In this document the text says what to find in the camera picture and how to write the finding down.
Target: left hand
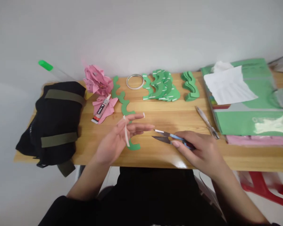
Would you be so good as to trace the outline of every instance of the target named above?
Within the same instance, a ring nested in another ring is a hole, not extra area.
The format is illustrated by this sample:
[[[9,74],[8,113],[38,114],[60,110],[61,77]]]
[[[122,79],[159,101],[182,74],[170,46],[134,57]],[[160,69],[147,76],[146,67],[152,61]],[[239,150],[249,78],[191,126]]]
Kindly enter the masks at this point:
[[[116,126],[100,142],[95,154],[96,161],[101,164],[111,165],[121,154],[126,146],[125,123],[127,124],[128,139],[135,135],[143,134],[144,131],[150,131],[154,125],[143,123],[131,123],[130,121],[143,118],[143,114],[133,114],[121,119]]]

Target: white tape strip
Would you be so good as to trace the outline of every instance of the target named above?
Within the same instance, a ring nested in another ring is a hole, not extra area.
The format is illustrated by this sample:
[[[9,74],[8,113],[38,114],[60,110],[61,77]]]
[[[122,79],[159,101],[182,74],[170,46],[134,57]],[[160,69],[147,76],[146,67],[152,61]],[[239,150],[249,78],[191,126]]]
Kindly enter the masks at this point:
[[[126,121],[126,116],[124,116],[123,118],[125,119],[125,139],[126,139],[127,146],[130,147],[129,139],[128,139],[128,133],[127,133],[127,121]]]

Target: wrist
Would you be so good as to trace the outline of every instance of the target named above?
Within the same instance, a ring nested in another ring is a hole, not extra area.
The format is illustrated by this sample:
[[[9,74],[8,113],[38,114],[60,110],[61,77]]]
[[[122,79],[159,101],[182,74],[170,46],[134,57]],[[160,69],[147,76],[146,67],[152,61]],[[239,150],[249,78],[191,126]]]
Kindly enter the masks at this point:
[[[232,180],[235,177],[233,171],[229,168],[229,166],[225,163],[222,165],[216,174],[214,174],[211,179],[215,183],[224,183],[228,180]]]
[[[109,162],[101,161],[100,158],[98,158],[97,154],[92,157],[88,165],[93,165],[96,168],[106,168],[111,166]]]

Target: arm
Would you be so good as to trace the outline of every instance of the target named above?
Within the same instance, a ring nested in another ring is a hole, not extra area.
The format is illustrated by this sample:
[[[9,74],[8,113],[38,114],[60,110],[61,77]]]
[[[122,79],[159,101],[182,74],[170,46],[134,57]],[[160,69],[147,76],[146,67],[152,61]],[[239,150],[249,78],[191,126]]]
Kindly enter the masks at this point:
[[[241,188],[235,175],[217,149],[216,140],[209,135],[191,131],[175,133],[191,142],[197,150],[187,149],[181,142],[172,141],[180,153],[197,169],[208,175],[216,191],[220,207],[228,221],[245,223],[268,223],[264,215]]]
[[[111,164],[119,157],[126,146],[124,128],[127,124],[128,138],[143,134],[154,128],[150,124],[131,123],[141,119],[142,114],[126,116],[126,121],[121,119],[118,124],[104,137],[97,148],[97,152],[86,165],[81,177],[67,194],[67,198],[88,201],[96,198]]]

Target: person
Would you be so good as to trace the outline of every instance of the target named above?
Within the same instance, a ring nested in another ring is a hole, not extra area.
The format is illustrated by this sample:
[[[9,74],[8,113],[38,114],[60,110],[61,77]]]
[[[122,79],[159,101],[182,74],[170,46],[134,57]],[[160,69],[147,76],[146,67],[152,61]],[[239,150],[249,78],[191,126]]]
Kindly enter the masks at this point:
[[[199,194],[191,169],[120,167],[117,184],[99,200],[107,172],[126,145],[125,124],[128,137],[154,128],[129,124],[143,117],[128,115],[114,126],[67,196],[54,201],[39,225],[269,225],[219,153],[216,140],[191,131],[176,135],[196,150],[190,151],[179,141],[172,145],[212,179],[226,221]]]

